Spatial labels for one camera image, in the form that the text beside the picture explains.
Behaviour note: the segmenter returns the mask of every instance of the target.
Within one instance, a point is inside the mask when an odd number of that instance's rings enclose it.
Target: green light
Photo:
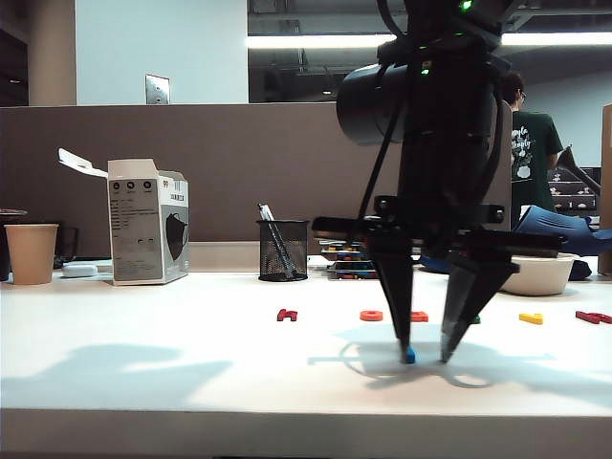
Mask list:
[[[459,8],[461,8],[461,11],[465,12],[471,8],[472,4],[473,2],[471,0],[465,0],[461,2],[461,6]]]

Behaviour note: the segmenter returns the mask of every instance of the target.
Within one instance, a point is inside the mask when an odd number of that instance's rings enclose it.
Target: ceiling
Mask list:
[[[0,0],[0,106],[28,104],[26,0]],[[612,31],[612,0],[518,0],[510,32]],[[396,22],[406,24],[404,0],[389,0]],[[248,0],[249,34],[388,33],[375,0]],[[504,48],[528,83],[612,70],[610,47]],[[250,50],[250,100],[335,99],[344,76],[376,62],[376,49]]]

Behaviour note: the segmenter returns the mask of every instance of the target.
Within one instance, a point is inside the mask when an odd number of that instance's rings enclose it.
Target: white table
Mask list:
[[[612,325],[574,317],[612,315],[605,278],[497,294],[442,364],[447,277],[417,271],[413,311],[429,323],[412,326],[414,365],[399,362],[377,281],[103,278],[2,284],[3,451],[612,457]],[[277,322],[281,308],[297,321]]]

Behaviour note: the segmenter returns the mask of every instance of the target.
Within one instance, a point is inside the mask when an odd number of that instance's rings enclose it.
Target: gray cubicle partition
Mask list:
[[[0,109],[0,208],[78,227],[80,256],[110,253],[106,183],[59,164],[59,147],[104,170],[152,158],[183,172],[191,241],[257,240],[256,203],[278,219],[356,216],[378,150],[344,137],[334,103]],[[396,193],[399,152],[374,195]],[[500,189],[509,196],[509,181]]]

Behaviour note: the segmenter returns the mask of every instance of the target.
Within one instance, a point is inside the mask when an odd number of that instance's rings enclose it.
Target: wall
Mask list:
[[[549,113],[580,166],[601,165],[601,117],[612,103],[612,72],[527,85],[529,111]]]
[[[25,20],[25,3],[0,1],[0,29],[15,38],[28,42],[28,26]]]
[[[143,104],[144,75],[171,103],[249,101],[246,0],[76,0],[77,103]]]
[[[30,105],[75,105],[75,1],[33,0],[30,18]]]

